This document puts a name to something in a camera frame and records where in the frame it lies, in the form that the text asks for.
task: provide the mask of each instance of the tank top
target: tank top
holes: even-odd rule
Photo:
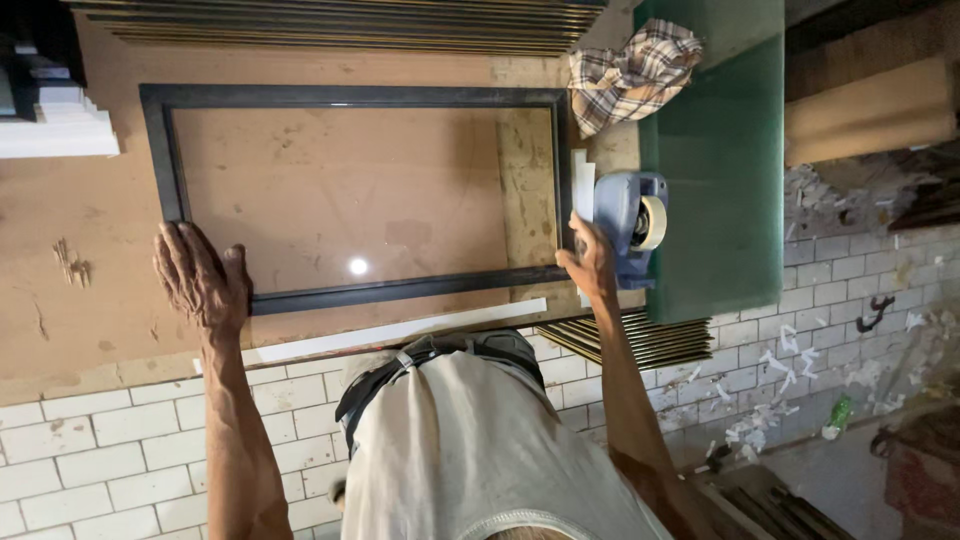
[[[354,438],[343,538],[667,540],[607,453],[563,426],[522,371],[463,352],[380,389]]]

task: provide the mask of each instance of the man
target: man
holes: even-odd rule
[[[608,451],[560,424],[519,334],[421,339],[345,380],[344,538],[716,538],[660,436],[620,322],[610,247],[576,214],[570,227],[586,249],[561,250],[557,263],[596,316]],[[160,230],[156,271],[201,335],[209,537],[292,538],[240,358],[244,250],[228,249],[221,263],[193,225]]]

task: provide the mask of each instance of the white paper strip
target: white paper strip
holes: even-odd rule
[[[412,336],[426,335],[435,331],[453,330],[490,321],[499,321],[531,313],[546,311],[546,299],[535,298],[524,302],[505,304],[503,306],[481,307],[459,313],[447,313],[436,317],[427,317],[415,321],[396,323],[381,327],[373,327],[356,331],[345,331],[333,335],[280,343],[248,349],[241,353],[244,365],[262,364],[290,360],[302,356],[318,355],[330,351],[351,349],[370,343],[380,343],[394,339],[405,339]]]

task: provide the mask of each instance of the tape roll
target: tape roll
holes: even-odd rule
[[[654,251],[663,242],[666,234],[666,207],[657,197],[640,197],[640,203],[647,211],[647,237],[643,239],[636,251]]]

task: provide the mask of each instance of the picture frame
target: picture frame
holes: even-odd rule
[[[173,122],[173,111],[177,109],[549,109],[557,246],[573,249],[573,231],[565,219],[573,209],[566,143],[570,112],[565,88],[141,84],[140,102],[165,221],[190,221],[190,202]],[[263,294],[254,291],[252,314],[352,306],[568,279],[563,268],[547,264]]]

